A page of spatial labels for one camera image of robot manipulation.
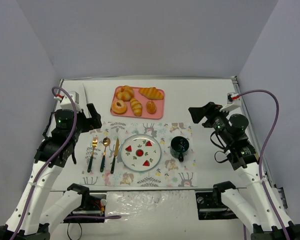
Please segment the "striped croissant bread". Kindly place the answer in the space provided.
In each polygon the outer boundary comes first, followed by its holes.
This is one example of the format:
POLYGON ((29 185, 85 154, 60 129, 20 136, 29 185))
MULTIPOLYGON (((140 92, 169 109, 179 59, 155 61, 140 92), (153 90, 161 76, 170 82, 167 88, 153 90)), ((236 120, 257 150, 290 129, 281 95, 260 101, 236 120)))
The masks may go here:
POLYGON ((130 99, 130 108, 135 116, 140 117, 142 115, 142 104, 134 97, 130 99))

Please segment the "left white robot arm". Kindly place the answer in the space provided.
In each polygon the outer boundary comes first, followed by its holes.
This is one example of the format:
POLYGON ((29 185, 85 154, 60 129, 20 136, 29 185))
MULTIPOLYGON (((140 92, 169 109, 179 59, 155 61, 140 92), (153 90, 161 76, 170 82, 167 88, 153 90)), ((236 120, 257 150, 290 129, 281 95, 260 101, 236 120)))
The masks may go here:
POLYGON ((69 157, 75 163, 75 146, 79 136, 101 128, 101 116, 92 103, 87 105, 90 117, 83 109, 62 107, 54 112, 56 122, 51 136, 40 144, 34 157, 26 188, 11 217, 0 226, 0 240, 48 240, 55 228, 76 208, 83 207, 90 195, 88 187, 73 183, 61 202, 47 213, 43 208, 52 186, 69 157))

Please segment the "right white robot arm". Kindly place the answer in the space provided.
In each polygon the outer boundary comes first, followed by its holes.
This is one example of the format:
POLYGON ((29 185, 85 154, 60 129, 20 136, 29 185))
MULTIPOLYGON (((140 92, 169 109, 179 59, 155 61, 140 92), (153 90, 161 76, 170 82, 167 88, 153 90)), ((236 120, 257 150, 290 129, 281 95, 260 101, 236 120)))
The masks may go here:
POLYGON ((300 240, 300 224, 294 224, 287 215, 260 169, 261 161, 245 133, 248 119, 242 114, 229 115, 214 102, 188 110, 195 124, 206 118, 203 127, 212 128, 223 140, 227 160, 252 200, 247 202, 235 185, 226 181, 213 186, 217 202, 241 220, 252 240, 300 240))

